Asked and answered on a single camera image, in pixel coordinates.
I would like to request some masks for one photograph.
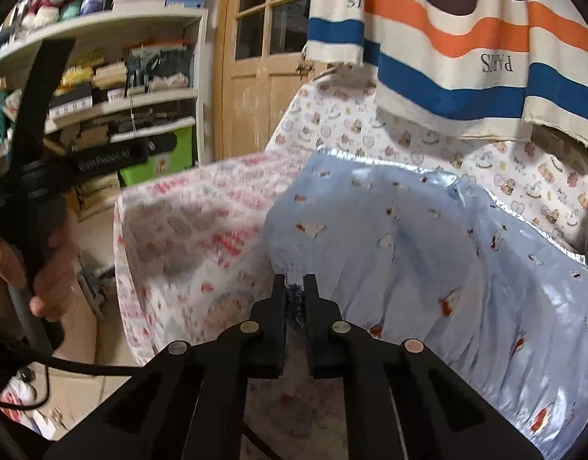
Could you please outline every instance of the orange stripe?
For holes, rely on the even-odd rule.
[[[419,29],[428,36],[435,50],[446,57],[461,57],[477,48],[510,52],[529,50],[528,26],[510,24],[495,17],[480,19],[464,35],[452,35],[434,27],[425,7],[414,0],[366,0],[365,10]]]
[[[542,27],[560,41],[588,53],[588,29],[565,19],[539,2],[528,2],[530,27]]]

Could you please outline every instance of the door frame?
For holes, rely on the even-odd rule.
[[[215,160],[223,159],[223,63],[226,45],[228,0],[217,2],[217,29],[213,45],[213,140]]]

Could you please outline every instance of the black handle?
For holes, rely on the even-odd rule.
[[[19,252],[28,279],[20,290],[9,288],[11,302],[28,343],[36,350],[51,355],[64,339],[60,322],[35,317],[29,309],[32,284],[38,271],[49,260],[49,236],[66,219],[66,202],[60,195],[48,200],[22,199],[7,206],[0,215],[0,236]]]

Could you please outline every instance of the finger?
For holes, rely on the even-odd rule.
[[[34,278],[34,293],[39,297],[56,284],[62,275],[68,271],[74,271],[72,262],[77,258],[77,246],[74,243],[65,243],[58,247],[47,264],[41,268]]]
[[[22,289],[26,285],[25,272],[13,249],[0,238],[0,276],[13,287]]]
[[[49,236],[49,247],[55,249],[64,243],[74,242],[74,231],[77,227],[77,216],[72,210],[66,210],[66,219],[61,226]]]
[[[73,271],[64,274],[47,292],[30,300],[30,311],[49,321],[60,319],[72,303],[72,286],[75,281]]]

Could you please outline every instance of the metal screw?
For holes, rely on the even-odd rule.
[[[424,343],[417,339],[409,339],[405,341],[405,349],[409,353],[421,353],[424,350]]]
[[[241,323],[241,332],[246,334],[253,334],[259,330],[259,325],[253,320],[247,320]]]
[[[182,340],[176,340],[168,345],[168,352],[171,355],[182,355],[187,351],[187,343]]]
[[[346,321],[336,321],[332,324],[332,330],[334,330],[337,334],[346,334],[351,330],[351,325]]]

